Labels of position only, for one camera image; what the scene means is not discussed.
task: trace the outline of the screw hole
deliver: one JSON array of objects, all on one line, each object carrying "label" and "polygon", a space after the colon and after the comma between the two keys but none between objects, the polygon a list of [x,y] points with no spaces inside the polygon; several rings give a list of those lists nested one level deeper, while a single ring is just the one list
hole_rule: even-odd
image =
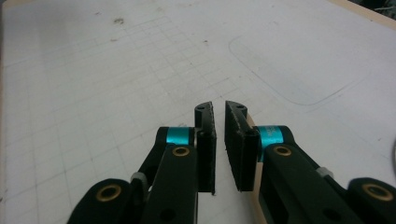
[{"label": "screw hole", "polygon": [[370,192],[372,192],[373,194],[376,194],[376,195],[378,195],[378,196],[384,197],[384,196],[387,196],[387,195],[388,195],[383,189],[380,189],[380,188],[369,187],[368,190],[369,190]]},{"label": "screw hole", "polygon": [[172,221],[176,217],[176,212],[172,209],[164,209],[160,213],[160,219],[162,221]]},{"label": "screw hole", "polygon": [[283,147],[280,147],[277,151],[280,152],[280,153],[283,153],[283,154],[288,153],[288,150],[286,148],[283,148]]},{"label": "screw hole", "polygon": [[177,153],[177,154],[186,153],[186,149],[184,149],[184,148],[177,148],[177,149],[176,149],[176,153]]},{"label": "screw hole", "polygon": [[332,210],[332,209],[330,209],[330,208],[325,208],[325,209],[323,210],[323,215],[324,215],[326,218],[328,218],[329,220],[332,220],[332,221],[341,221],[341,215],[340,215],[338,212],[336,212],[336,211],[334,211],[334,210]]},{"label": "screw hole", "polygon": [[116,189],[114,189],[114,188],[105,189],[105,190],[103,190],[103,192],[102,192],[102,196],[108,198],[108,197],[111,197],[112,195],[116,194],[116,192],[117,192],[117,191],[116,191]]}]

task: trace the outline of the black bracket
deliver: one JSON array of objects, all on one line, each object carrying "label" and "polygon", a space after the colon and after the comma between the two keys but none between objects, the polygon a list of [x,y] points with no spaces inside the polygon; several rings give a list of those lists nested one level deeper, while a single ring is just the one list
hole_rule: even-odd
[{"label": "black bracket", "polygon": [[216,139],[212,103],[196,106],[195,127],[159,128],[131,183],[97,183],[68,223],[196,223],[198,192],[215,193]]},{"label": "black bracket", "polygon": [[343,189],[294,141],[286,126],[250,126],[248,109],[226,102],[225,144],[236,186],[252,191],[263,158],[259,202],[267,223],[396,223],[396,189],[358,178]]}]

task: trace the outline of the white plastic piece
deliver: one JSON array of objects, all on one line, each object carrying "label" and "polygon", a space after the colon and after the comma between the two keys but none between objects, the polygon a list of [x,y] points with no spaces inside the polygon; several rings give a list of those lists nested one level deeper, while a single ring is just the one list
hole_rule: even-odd
[{"label": "white plastic piece", "polygon": [[142,181],[143,197],[144,197],[144,200],[146,201],[149,196],[149,182],[148,182],[148,179],[146,178],[146,175],[141,172],[135,172],[131,176],[131,182],[134,179],[139,179],[140,181]]},{"label": "white plastic piece", "polygon": [[318,172],[318,174],[319,174],[321,177],[324,177],[324,176],[326,176],[326,175],[329,175],[331,178],[334,178],[334,174],[333,174],[330,170],[328,170],[326,167],[319,167],[319,168],[317,169],[317,172]]}]

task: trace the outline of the white table surface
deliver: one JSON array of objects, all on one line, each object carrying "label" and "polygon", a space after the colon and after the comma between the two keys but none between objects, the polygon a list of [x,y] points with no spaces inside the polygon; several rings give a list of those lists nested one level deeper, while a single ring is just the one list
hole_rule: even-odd
[{"label": "white table surface", "polygon": [[158,127],[193,126],[207,101],[217,195],[199,195],[198,223],[254,222],[224,150],[225,100],[289,126],[343,187],[396,184],[386,26],[325,0],[25,2],[3,12],[4,223],[65,223],[94,183],[137,171]]}]

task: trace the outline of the blue tape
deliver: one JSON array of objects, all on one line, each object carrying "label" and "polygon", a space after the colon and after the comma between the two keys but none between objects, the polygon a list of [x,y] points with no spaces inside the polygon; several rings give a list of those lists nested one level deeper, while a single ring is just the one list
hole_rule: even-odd
[{"label": "blue tape", "polygon": [[170,127],[166,135],[167,144],[188,145],[190,137],[189,127]]},{"label": "blue tape", "polygon": [[264,161],[264,149],[271,144],[283,143],[283,134],[278,126],[258,126],[262,139],[262,157],[259,161]]}]

